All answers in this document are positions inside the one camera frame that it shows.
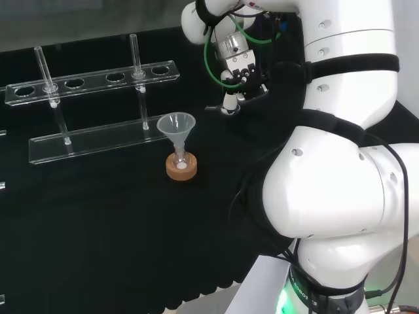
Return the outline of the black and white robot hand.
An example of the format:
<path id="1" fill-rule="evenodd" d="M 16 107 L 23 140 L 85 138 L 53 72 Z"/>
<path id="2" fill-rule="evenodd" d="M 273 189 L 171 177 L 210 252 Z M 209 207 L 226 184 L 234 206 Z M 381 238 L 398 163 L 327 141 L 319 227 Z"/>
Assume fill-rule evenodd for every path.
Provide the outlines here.
<path id="1" fill-rule="evenodd" d="M 233 51 L 222 55 L 225 70 L 221 73 L 221 82 L 225 95 L 221 112 L 227 116 L 238 114 L 242 106 L 253 104 L 268 95 L 268 88 L 256 64 L 252 49 Z"/>

